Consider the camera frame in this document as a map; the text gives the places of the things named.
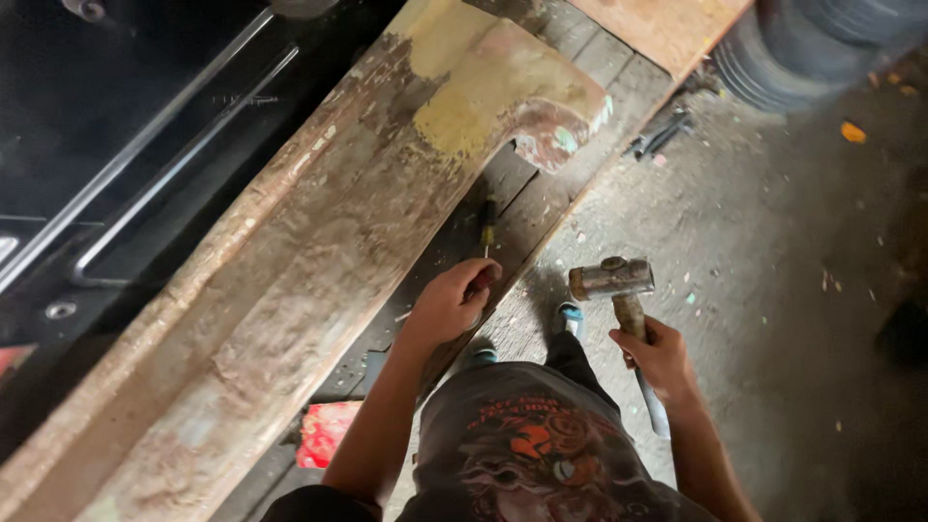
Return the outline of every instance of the right hand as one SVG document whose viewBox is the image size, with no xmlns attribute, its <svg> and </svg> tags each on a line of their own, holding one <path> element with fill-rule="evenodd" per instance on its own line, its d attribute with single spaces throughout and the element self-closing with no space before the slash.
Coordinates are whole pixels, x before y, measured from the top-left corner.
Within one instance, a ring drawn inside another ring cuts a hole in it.
<svg viewBox="0 0 928 522">
<path fill-rule="evenodd" d="M 651 316 L 644 316 L 644 325 L 650 344 L 621 330 L 609 331 L 612 340 L 634 360 L 628 367 L 641 369 L 654 395 L 668 410 L 701 406 L 702 395 L 683 335 Z"/>
<path fill-rule="evenodd" d="M 502 275 L 499 263 L 484 257 L 439 274 L 422 291 L 394 345 L 417 346 L 430 355 L 441 343 L 457 339 L 480 315 L 490 297 L 489 285 Z"/>
</svg>

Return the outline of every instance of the foot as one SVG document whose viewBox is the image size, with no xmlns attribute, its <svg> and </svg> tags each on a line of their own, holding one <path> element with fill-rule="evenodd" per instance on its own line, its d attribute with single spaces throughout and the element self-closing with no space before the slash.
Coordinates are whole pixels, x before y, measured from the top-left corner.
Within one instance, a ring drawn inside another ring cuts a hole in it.
<svg viewBox="0 0 928 522">
<path fill-rule="evenodd" d="M 551 330 L 555 335 L 561 332 L 570 332 L 578 341 L 582 342 L 586 332 L 583 311 L 574 303 L 563 303 L 558 307 L 557 313 L 554 314 L 554 323 Z"/>
<path fill-rule="evenodd" d="M 485 366 L 495 363 L 498 359 L 499 354 L 496 352 L 496 348 L 494 348 L 489 341 L 484 341 L 471 350 L 470 355 L 468 355 L 467 360 L 464 362 L 464 367 L 475 368 L 477 366 Z"/>
</svg>

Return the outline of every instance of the hammer handle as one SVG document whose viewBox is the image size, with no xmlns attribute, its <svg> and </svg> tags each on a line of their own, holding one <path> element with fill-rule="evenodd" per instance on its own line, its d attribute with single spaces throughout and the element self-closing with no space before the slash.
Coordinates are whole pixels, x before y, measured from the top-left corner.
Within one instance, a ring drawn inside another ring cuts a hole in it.
<svg viewBox="0 0 928 522">
<path fill-rule="evenodd" d="M 644 310 L 636 296 L 617 295 L 612 298 L 612 308 L 615 310 L 615 318 L 619 320 L 619 330 L 634 335 L 642 343 L 648 343 L 648 333 L 644 328 Z M 664 405 L 654 395 L 654 390 L 645 381 L 644 374 L 637 365 L 635 378 L 638 379 L 641 395 L 644 396 L 644 403 L 648 407 L 648 415 L 651 416 L 651 429 L 658 437 L 670 439 L 670 423 L 667 421 Z"/>
</svg>

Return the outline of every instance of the black t-shirt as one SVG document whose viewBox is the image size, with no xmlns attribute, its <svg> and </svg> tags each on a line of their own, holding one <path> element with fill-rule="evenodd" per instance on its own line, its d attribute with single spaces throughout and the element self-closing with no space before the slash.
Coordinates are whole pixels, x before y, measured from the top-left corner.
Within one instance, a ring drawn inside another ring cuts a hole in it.
<svg viewBox="0 0 928 522">
<path fill-rule="evenodd" d="M 417 494 L 399 522 L 713 521 L 651 479 L 618 411 L 544 366 L 504 362 L 459 373 L 422 410 Z M 265 522 L 373 522 L 325 486 L 278 499 Z"/>
</svg>

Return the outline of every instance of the concrete floor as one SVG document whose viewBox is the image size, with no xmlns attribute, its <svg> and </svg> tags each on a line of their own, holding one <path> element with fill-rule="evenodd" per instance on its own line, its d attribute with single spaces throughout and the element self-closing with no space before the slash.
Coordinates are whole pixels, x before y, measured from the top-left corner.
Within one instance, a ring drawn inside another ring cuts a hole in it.
<svg viewBox="0 0 928 522">
<path fill-rule="evenodd" d="M 622 162 L 595 180 L 480 335 L 503 360 L 542 361 L 567 269 L 646 254 L 658 290 L 645 310 L 684 333 L 766 520 L 924 520 L 928 372 L 895 368 L 873 347 L 913 283 L 894 230 L 913 173 L 928 164 L 921 96 L 885 85 L 790 117 L 730 97 L 686 103 L 695 134 L 666 147 L 663 167 Z M 867 131 L 865 144 L 841 136 L 844 119 Z M 583 310 L 600 382 L 651 474 L 673 485 L 669 444 L 651 433 L 634 375 L 606 337 L 610 305 Z M 413 494 L 410 471 L 387 519 Z"/>
</svg>

